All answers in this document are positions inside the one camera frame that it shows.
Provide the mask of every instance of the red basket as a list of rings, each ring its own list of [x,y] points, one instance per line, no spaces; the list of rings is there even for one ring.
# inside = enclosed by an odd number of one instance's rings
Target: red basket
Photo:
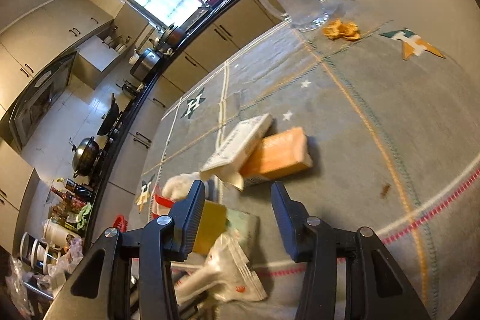
[[[119,214],[115,219],[113,226],[123,233],[127,231],[128,221],[125,220],[123,215]]]

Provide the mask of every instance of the soy sauce bottle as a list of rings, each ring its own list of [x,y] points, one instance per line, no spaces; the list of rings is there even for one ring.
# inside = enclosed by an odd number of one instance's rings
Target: soy sauce bottle
[[[63,183],[63,185],[68,191],[74,193],[81,200],[93,204],[93,201],[95,200],[95,193],[89,188],[79,185],[70,178],[58,178],[57,182]]]

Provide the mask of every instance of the white canister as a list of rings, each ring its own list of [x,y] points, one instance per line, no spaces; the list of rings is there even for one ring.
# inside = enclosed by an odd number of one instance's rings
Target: white canister
[[[46,220],[43,226],[43,236],[47,243],[54,243],[63,248],[70,245],[72,238],[80,238],[76,233],[69,231],[51,220]]]
[[[108,36],[106,39],[103,40],[103,42],[105,44],[107,44],[108,46],[110,46],[110,44],[112,44],[112,42],[113,42],[113,39],[112,39],[111,36]]]
[[[125,52],[126,48],[127,46],[123,44],[122,46],[115,48],[115,50],[119,53],[119,55],[121,55],[123,52]]]

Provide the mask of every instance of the white star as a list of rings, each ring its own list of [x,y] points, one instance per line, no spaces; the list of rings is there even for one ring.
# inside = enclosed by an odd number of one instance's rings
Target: white star
[[[293,115],[293,113],[289,110],[288,112],[283,114],[283,120],[284,121],[290,121],[292,115]]]

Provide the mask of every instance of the bottle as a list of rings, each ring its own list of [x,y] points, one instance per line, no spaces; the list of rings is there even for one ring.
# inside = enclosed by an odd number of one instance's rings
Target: bottle
[[[63,199],[67,205],[70,205],[72,209],[78,209],[80,210],[86,205],[86,202],[83,202],[81,199],[76,198],[74,195],[70,193],[64,193],[60,190],[57,190],[56,188],[52,187],[51,189],[52,193],[55,193],[58,195],[61,199]]]
[[[93,201],[95,200],[95,193],[92,190],[88,189],[85,186],[79,185],[78,183],[76,183],[70,178],[67,178],[67,179],[57,178],[57,182],[63,183],[63,185],[67,190],[74,193],[76,196],[78,196],[78,198],[80,198],[84,202],[93,203]]]

